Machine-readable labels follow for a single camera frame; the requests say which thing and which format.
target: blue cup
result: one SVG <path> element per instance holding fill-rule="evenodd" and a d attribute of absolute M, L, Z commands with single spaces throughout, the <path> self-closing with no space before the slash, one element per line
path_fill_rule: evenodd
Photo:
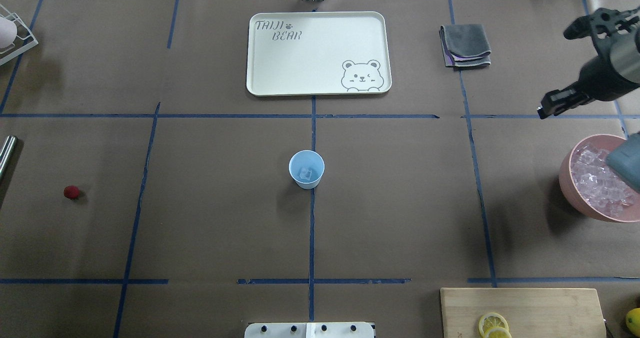
<path fill-rule="evenodd" d="M 319 154 L 308 149 L 294 154 L 288 166 L 288 172 L 295 183 L 306 190 L 315 188 L 325 172 L 325 161 Z"/>

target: table surface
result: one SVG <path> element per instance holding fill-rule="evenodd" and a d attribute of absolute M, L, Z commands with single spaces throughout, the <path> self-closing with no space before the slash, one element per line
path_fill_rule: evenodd
<path fill-rule="evenodd" d="M 0 135 L 20 138 L 0 185 L 0 336 L 364 321 L 438 337 L 440 288 L 527 287 L 595 288 L 630 337 L 640 226 L 581 215 L 558 169 L 581 138 L 639 131 L 640 92 L 535 111 L 595 54 L 567 24 L 637 0 L 2 4 L 40 44 L 0 66 Z M 311 10 L 385 17 L 389 92 L 246 90 L 250 17 Z M 492 65 L 444 67 L 452 22 L 484 24 Z M 288 175 L 302 149 L 327 166 L 315 190 Z"/>

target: metal rod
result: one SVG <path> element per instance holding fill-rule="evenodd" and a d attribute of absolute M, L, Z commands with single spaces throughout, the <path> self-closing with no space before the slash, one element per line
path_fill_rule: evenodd
<path fill-rule="evenodd" d="M 18 138 L 16 136 L 8 136 L 7 139 L 4 140 L 2 150 L 0 150 L 0 180 L 2 180 L 5 170 L 7 170 L 7 163 L 11 158 L 11 154 L 14 151 L 14 147 L 17 142 Z"/>

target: red ball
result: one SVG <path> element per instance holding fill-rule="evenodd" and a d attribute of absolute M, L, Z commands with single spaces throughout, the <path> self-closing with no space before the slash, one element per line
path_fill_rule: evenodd
<path fill-rule="evenodd" d="M 77 199 L 77 197 L 80 197 L 80 188 L 76 186 L 66 186 L 64 188 L 64 196 L 68 199 Z"/>

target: gray cloth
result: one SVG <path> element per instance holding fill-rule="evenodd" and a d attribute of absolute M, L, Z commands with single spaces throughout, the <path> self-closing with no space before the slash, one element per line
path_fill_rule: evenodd
<path fill-rule="evenodd" d="M 446 67 L 489 65 L 491 46 L 482 24 L 452 24 L 439 31 Z"/>

